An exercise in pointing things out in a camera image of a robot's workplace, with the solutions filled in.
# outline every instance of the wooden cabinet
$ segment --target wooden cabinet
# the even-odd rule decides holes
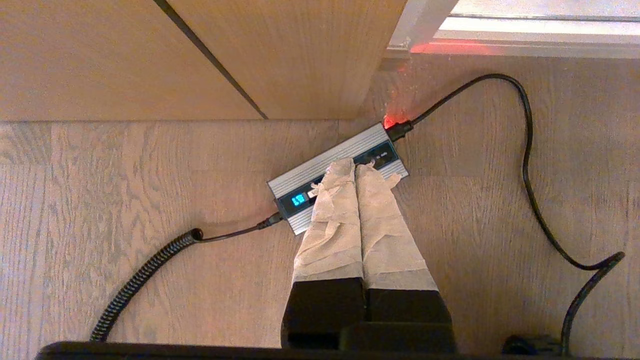
[[[269,118],[350,118],[404,0],[172,1]],[[0,119],[261,119],[152,0],[8,0]]]

